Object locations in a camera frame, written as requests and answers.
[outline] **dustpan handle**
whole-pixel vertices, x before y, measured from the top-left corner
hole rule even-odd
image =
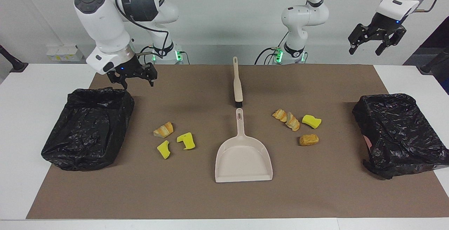
[[[243,123],[243,109],[237,108],[235,111],[235,115],[237,117],[237,136],[245,135],[245,125]]]

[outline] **yellow foam piece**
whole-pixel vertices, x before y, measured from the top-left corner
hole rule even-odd
[[[176,142],[184,142],[184,145],[186,146],[184,150],[190,150],[195,147],[194,138],[190,132],[178,136],[178,138],[176,138]]]
[[[313,129],[316,129],[321,124],[321,119],[317,119],[312,115],[304,115],[302,123],[311,126]]]
[[[170,151],[168,150],[168,141],[162,142],[161,145],[159,145],[157,147],[157,149],[159,150],[159,153],[161,153],[162,157],[164,157],[164,159],[167,159],[168,156],[170,156]]]

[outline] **white wall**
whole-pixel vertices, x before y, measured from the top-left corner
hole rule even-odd
[[[35,5],[34,13],[27,12],[27,5],[21,0],[8,0],[8,3],[0,0],[0,41],[11,53],[29,62],[46,62],[45,45],[59,40],[66,45],[77,44],[85,54],[93,49],[93,40],[74,12],[73,0],[31,1]],[[173,39],[189,52],[193,63],[229,62],[227,55],[216,54],[237,55],[245,57],[242,63],[252,63],[263,47],[277,45],[287,31],[281,23],[283,9],[304,3],[304,0],[170,1],[178,5],[180,18],[168,27]],[[378,42],[366,43],[350,56],[348,35],[356,24],[369,24],[380,0],[324,1],[330,9],[328,22],[307,27],[306,51],[310,63],[403,64],[448,16],[449,2],[439,0],[431,13],[409,16],[404,23],[408,31],[400,44],[388,48],[382,56],[374,53]],[[421,8],[429,8],[432,1],[426,0]],[[37,22],[34,20],[36,13],[41,17]],[[130,23],[126,27],[136,39],[137,47],[151,43],[145,31]]]

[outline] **black garbage bag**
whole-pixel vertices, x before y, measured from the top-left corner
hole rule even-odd
[[[67,97],[42,157],[63,170],[112,164],[122,147],[134,100],[121,89],[77,89]]]
[[[407,94],[362,96],[353,115],[365,136],[372,173],[391,179],[449,165],[449,150]]]

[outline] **yellow object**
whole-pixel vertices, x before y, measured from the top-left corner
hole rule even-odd
[[[291,112],[287,113],[287,123],[285,123],[293,131],[298,131],[300,129],[300,122],[293,116]]]
[[[287,121],[287,113],[282,109],[279,109],[276,112],[274,112],[272,116],[282,122]]]
[[[184,145],[186,146],[184,150],[193,149],[195,147],[192,133],[186,133],[178,136],[178,138],[176,138],[176,142],[184,142]]]
[[[153,135],[156,137],[165,138],[172,134],[173,132],[173,124],[169,121],[162,125],[160,128],[153,131]]]
[[[317,119],[312,115],[304,115],[303,123],[311,126],[313,129],[317,128],[321,124],[321,119]]]
[[[162,142],[161,145],[159,145],[157,147],[157,149],[159,150],[159,153],[161,153],[162,157],[164,157],[164,159],[167,159],[170,156],[170,151],[168,150],[168,141]]]
[[[319,138],[316,134],[305,134],[300,137],[300,145],[301,146],[311,146],[317,144]]]

